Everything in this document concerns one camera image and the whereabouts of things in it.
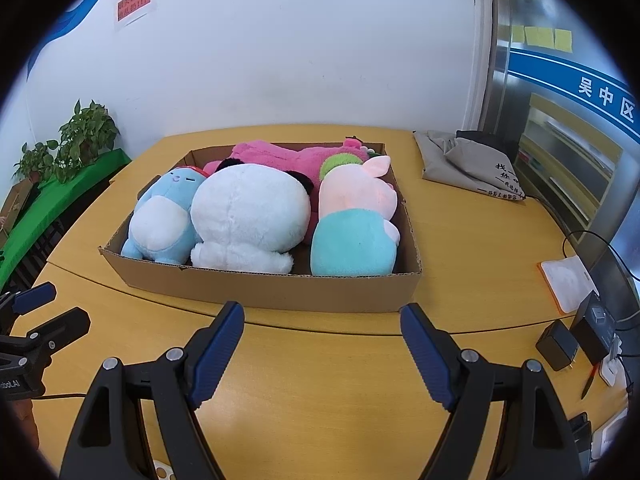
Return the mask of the light blue plush toy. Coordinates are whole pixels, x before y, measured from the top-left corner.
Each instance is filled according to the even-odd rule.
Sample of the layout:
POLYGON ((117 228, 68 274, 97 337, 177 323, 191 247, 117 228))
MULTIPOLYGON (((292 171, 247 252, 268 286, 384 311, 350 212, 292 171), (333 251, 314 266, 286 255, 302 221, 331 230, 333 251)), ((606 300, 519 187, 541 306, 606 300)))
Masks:
POLYGON ((191 220, 193 197, 206 180, 198 167, 175 167, 139 197, 120 254, 134 260, 182 266, 201 239, 191 220))

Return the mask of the white panda plush toy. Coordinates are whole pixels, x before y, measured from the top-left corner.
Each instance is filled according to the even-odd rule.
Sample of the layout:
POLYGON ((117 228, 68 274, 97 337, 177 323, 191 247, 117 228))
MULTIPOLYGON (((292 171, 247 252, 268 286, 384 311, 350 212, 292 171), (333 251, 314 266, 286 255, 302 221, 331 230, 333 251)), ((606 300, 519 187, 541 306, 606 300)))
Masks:
POLYGON ((307 233, 312 181, 300 172, 224 159, 198 188, 191 219, 196 268, 288 274, 307 233))

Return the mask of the pink pig plush toy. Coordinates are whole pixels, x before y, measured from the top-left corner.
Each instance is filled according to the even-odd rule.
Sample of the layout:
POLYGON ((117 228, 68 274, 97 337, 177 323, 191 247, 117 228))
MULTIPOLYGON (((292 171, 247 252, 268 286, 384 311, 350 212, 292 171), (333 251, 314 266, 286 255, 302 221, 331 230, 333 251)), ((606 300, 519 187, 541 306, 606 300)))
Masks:
POLYGON ((395 266, 400 232, 392 218, 398 194, 383 178, 390 156, 346 162, 328 159, 321 170, 318 222, 310 248, 314 276, 361 278, 390 275, 395 266))

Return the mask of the white pink phone case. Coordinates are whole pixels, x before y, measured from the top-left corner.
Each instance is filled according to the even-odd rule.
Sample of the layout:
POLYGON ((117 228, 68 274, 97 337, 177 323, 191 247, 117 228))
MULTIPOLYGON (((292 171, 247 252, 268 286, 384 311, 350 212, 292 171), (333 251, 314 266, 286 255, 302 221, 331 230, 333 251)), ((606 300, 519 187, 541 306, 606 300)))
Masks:
POLYGON ((158 480, 175 480, 175 473, 171 466, 160 460, 153 460, 153 464, 158 480))

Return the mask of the black pen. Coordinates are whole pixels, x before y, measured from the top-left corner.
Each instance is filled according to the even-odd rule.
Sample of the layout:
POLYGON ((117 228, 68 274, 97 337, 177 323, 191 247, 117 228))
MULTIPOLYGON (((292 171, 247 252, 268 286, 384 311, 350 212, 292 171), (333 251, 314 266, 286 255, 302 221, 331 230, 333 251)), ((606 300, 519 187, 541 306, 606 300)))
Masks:
POLYGON ((589 390, 590 390, 590 388, 591 388, 591 386, 593 384, 594 378, 597 375, 599 367, 600 367, 600 364, 597 363, 597 364, 594 364, 592 369, 590 370, 590 373, 589 373, 589 376, 588 376, 588 378, 586 380, 584 388, 582 388, 582 393, 580 394, 580 400, 584 400, 585 397, 587 396, 587 394, 588 394, 588 392, 589 392, 589 390))

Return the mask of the black power adapter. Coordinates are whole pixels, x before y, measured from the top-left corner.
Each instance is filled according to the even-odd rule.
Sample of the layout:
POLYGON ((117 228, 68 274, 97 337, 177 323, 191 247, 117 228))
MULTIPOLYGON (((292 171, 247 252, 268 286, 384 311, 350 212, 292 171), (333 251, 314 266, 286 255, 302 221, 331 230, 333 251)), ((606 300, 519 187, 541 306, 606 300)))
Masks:
POLYGON ((544 329, 535 347, 552 370, 558 372, 573 364, 578 342, 561 320, 555 320, 544 329))

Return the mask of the white power strip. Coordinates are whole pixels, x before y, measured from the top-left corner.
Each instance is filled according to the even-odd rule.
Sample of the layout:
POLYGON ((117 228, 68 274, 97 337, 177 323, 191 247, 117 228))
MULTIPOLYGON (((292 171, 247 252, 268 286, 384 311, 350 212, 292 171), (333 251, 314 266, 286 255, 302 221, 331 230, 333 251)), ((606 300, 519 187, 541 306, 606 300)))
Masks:
POLYGON ((623 341, 615 334, 610 351, 605 356, 599 367, 599 375, 608 387, 628 386, 627 373, 620 356, 623 354, 623 341))

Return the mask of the green table cloth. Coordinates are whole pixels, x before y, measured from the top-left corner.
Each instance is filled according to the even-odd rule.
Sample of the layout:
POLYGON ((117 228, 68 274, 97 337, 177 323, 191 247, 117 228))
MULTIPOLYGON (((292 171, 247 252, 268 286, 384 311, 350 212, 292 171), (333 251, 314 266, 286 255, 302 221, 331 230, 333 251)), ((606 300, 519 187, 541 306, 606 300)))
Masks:
POLYGON ((102 154, 98 160, 85 167, 81 172, 65 183, 50 180, 39 188, 34 202, 17 225, 14 226, 1 248, 1 286, 9 280, 13 271, 25 257, 38 237, 76 200, 104 179, 127 166, 131 159, 118 148, 102 154))

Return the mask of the black charger box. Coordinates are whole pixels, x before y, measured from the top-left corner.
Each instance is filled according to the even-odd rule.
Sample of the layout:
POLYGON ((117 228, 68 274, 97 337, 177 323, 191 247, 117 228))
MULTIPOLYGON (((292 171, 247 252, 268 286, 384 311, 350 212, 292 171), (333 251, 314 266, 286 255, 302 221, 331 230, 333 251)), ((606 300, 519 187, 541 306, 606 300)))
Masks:
POLYGON ((598 365, 610 353, 615 320, 596 292, 590 292, 580 303, 570 333, 592 365, 598 365))

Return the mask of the small potted green plant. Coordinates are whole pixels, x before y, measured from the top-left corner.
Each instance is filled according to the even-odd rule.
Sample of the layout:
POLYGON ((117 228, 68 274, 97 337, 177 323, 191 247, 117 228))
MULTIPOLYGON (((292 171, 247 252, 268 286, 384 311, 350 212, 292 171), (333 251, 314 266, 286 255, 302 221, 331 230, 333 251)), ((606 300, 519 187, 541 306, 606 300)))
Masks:
POLYGON ((57 140, 36 142, 31 148, 24 143, 21 147, 21 159, 14 164, 14 174, 33 184, 47 181, 53 174, 53 152, 57 148, 57 140))

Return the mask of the large potted green plant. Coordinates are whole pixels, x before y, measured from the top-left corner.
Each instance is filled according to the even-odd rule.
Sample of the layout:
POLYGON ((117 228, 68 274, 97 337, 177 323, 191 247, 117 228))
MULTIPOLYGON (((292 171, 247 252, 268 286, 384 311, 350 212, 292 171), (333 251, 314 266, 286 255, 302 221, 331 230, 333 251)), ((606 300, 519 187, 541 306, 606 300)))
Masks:
POLYGON ((54 175, 60 182, 76 177, 102 153, 114 148, 119 130, 108 109, 91 101, 77 101, 73 115, 60 127, 60 145, 54 158, 54 175))

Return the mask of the brown cardboard box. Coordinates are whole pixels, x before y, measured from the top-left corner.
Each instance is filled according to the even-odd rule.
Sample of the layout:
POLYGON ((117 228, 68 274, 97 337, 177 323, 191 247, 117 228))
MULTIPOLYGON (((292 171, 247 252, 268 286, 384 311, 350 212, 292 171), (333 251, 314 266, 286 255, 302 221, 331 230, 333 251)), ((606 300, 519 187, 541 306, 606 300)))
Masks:
MULTIPOLYGON (((340 146, 342 143, 343 141, 276 145, 298 151, 307 146, 340 146)), ((382 144, 363 145, 373 151, 370 158, 387 155, 382 144)), ((200 148, 184 156, 172 168, 198 167, 207 174, 208 178, 224 159, 229 158, 234 147, 235 145, 200 148)), ((120 254, 134 211, 122 222, 110 241, 101 248, 101 254, 127 285, 147 292, 217 304, 236 300, 249 307, 276 310, 392 312, 410 300, 420 281, 422 263, 406 202, 397 186, 392 164, 383 180, 393 185, 398 194, 398 206, 392 222, 400 232, 400 243, 394 270, 390 275, 362 276, 361 278, 314 276, 310 270, 311 242, 307 244, 305 239, 291 250, 294 264, 292 271, 288 274, 196 268, 191 262, 191 254, 188 262, 182 266, 156 263, 146 259, 134 260, 120 254)))

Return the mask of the grey canvas tote bag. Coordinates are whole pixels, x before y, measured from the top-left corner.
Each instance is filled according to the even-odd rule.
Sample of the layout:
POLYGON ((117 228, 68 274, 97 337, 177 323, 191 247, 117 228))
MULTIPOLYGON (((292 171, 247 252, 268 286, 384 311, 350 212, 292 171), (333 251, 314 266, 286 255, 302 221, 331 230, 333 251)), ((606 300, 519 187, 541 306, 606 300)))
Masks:
POLYGON ((486 142, 457 133, 415 131, 422 178, 487 196, 520 202, 526 197, 510 159, 486 142))

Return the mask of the yellow sticky notes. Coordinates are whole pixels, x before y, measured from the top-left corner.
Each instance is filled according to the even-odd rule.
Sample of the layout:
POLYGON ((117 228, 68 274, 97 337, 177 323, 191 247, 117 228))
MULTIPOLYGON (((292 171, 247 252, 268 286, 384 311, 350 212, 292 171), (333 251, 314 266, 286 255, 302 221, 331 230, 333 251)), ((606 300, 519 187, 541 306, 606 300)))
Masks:
POLYGON ((568 29, 513 25, 511 40, 529 47, 545 48, 560 52, 573 52, 573 33, 568 29))

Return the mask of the red wall sign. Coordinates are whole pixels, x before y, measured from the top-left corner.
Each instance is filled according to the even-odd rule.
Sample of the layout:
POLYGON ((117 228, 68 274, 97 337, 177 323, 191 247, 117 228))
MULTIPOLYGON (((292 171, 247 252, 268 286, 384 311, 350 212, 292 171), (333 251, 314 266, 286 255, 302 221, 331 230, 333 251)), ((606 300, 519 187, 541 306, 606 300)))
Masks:
POLYGON ((132 14, 148 6, 152 0, 119 0, 116 6, 117 21, 125 21, 132 14))

